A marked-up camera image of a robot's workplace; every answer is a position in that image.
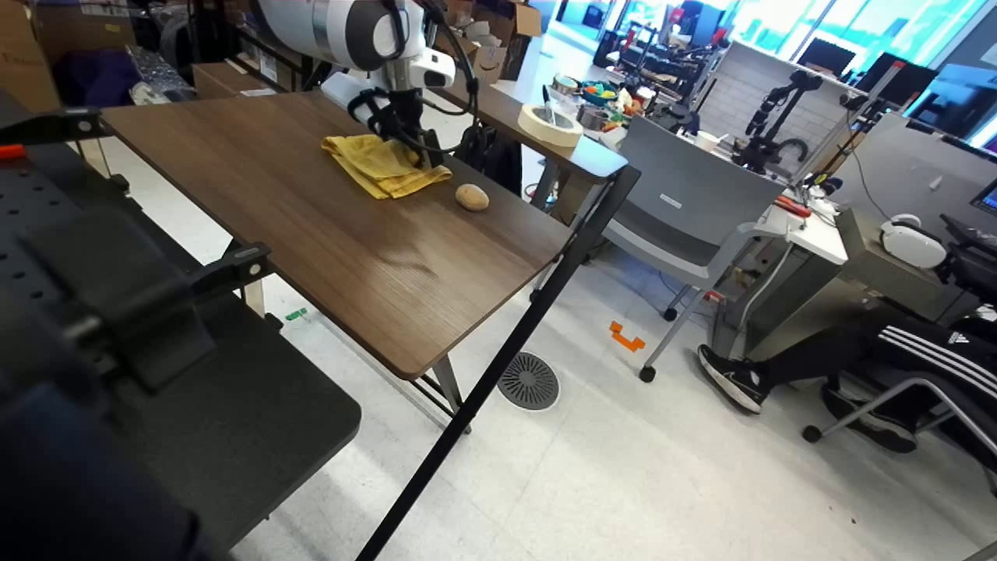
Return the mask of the small black robot arm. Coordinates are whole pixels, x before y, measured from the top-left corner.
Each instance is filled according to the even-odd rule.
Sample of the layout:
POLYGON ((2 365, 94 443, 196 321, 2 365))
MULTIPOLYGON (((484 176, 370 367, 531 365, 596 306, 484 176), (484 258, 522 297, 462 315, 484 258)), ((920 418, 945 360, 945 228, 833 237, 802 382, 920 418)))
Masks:
POLYGON ((731 149, 731 161, 751 171, 767 171, 783 161, 784 149, 796 149, 797 159, 808 159, 810 148, 802 137, 778 140, 778 131, 802 97, 819 84, 822 79, 814 73, 793 73, 783 87, 773 87, 744 125, 749 140, 731 149))

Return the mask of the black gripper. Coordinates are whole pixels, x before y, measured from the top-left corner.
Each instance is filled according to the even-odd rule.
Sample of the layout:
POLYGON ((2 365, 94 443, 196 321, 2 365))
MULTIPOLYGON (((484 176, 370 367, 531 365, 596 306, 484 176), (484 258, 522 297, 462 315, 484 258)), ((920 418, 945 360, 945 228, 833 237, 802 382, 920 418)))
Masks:
POLYGON ((356 120, 374 134, 405 144, 425 168, 443 161, 441 137, 421 128, 425 100, 418 91, 366 91, 356 120))

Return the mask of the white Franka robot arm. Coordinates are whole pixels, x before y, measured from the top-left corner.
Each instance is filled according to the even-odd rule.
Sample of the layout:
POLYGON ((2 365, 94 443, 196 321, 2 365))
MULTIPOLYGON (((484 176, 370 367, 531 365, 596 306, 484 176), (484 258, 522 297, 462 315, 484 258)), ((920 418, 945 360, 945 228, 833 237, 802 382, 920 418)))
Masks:
POLYGON ((253 0, 260 28, 280 47, 331 69, 321 95, 382 140, 433 168, 443 148, 421 125, 427 95, 475 74, 433 47, 446 24, 437 0, 253 0))

